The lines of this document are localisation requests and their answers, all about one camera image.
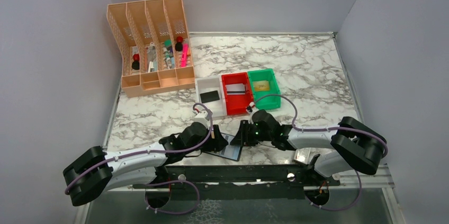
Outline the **black leather card holder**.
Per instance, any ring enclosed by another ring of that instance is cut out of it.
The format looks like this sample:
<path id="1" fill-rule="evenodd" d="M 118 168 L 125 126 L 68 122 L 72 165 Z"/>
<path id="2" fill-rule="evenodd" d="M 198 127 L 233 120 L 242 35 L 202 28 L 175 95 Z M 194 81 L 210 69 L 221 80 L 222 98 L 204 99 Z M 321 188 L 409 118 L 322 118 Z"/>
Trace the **black leather card holder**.
<path id="1" fill-rule="evenodd" d="M 228 145 L 226 147 L 224 147 L 221 151 L 216 152 L 216 151 L 206 151 L 206 154 L 212 155 L 212 156 L 217 156 L 220 158 L 224 158 L 224 159 L 228 159 L 228 160 L 233 160 L 238 162 L 240 160 L 240 156 L 241 156 L 241 152 L 242 152 L 242 146 L 234 146 L 231 145 L 231 141 L 234 139 L 234 135 L 230 135 L 227 133 L 222 133 L 222 136 L 226 139 L 226 141 L 228 142 Z"/>

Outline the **red plastic bin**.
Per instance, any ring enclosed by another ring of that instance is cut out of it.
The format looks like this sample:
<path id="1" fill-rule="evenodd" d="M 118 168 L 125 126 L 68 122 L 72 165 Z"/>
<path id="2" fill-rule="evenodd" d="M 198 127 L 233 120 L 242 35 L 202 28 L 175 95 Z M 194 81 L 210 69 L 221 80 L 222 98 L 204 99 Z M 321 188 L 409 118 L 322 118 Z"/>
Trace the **red plastic bin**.
<path id="1" fill-rule="evenodd" d="M 246 114 L 254 100 L 247 72 L 222 74 L 221 80 L 227 115 Z"/>

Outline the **green plastic bin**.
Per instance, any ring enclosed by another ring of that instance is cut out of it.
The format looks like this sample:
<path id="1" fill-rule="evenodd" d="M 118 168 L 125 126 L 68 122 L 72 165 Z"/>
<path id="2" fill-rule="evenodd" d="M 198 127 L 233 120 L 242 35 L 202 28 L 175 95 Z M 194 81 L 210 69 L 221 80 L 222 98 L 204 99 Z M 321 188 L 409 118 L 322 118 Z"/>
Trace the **green plastic bin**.
<path id="1" fill-rule="evenodd" d="M 258 109 L 274 110 L 281 107 L 280 89 L 273 69 L 252 70 L 247 72 L 252 88 L 254 102 Z"/>

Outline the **gold card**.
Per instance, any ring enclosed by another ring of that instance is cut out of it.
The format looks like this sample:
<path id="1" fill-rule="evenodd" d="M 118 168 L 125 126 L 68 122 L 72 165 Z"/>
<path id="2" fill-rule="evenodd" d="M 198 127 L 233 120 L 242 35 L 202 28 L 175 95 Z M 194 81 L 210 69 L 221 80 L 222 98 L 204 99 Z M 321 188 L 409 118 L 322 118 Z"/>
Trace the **gold card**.
<path id="1" fill-rule="evenodd" d="M 271 89 L 270 82 L 267 80 L 253 82 L 253 88 L 255 92 L 266 92 Z"/>

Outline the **white plastic bin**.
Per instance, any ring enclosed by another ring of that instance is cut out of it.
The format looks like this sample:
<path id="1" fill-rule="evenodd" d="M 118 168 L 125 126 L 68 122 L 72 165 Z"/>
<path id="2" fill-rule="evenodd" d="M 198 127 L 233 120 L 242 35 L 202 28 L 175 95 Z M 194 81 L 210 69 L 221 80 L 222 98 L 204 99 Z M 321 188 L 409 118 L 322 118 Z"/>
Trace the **white plastic bin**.
<path id="1" fill-rule="evenodd" d="M 227 116 L 221 76 L 195 79 L 196 99 L 212 111 L 213 118 Z"/>

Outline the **silver card tin box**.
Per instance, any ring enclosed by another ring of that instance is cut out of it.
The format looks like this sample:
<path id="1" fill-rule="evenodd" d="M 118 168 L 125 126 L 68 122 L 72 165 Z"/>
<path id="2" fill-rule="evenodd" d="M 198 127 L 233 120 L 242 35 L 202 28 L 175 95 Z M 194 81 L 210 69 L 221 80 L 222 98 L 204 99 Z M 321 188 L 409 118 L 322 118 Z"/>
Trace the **silver card tin box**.
<path id="1" fill-rule="evenodd" d="M 310 148 L 301 148 L 295 151 L 293 161 L 298 164 L 307 165 L 310 158 Z"/>

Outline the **silver patterned credit card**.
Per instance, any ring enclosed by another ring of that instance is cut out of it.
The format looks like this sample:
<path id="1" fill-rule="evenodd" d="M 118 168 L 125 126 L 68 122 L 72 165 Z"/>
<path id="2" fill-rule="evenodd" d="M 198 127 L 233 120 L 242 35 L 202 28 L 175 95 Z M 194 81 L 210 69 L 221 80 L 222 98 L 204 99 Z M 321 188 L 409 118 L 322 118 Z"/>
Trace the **silver patterned credit card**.
<path id="1" fill-rule="evenodd" d="M 227 95 L 244 95 L 246 86 L 243 83 L 225 85 Z"/>

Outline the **peach plastic desk organizer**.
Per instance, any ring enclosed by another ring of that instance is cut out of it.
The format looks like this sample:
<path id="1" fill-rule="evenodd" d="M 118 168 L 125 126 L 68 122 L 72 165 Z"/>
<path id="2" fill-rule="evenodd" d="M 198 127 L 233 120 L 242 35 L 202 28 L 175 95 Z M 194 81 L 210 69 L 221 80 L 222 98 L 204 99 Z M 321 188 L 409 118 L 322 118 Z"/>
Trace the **peach plastic desk organizer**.
<path id="1" fill-rule="evenodd" d="M 127 97 L 178 91 L 195 87 L 192 46 L 187 28 L 183 0 L 142 0 L 109 4 L 107 21 L 122 56 L 121 88 Z M 176 37 L 190 48 L 186 67 L 180 67 L 182 51 L 175 51 Z M 173 45 L 175 68 L 167 69 L 163 43 Z M 155 44 L 157 70 L 147 72 L 147 50 Z M 132 56 L 140 55 L 140 69 L 131 68 Z"/>

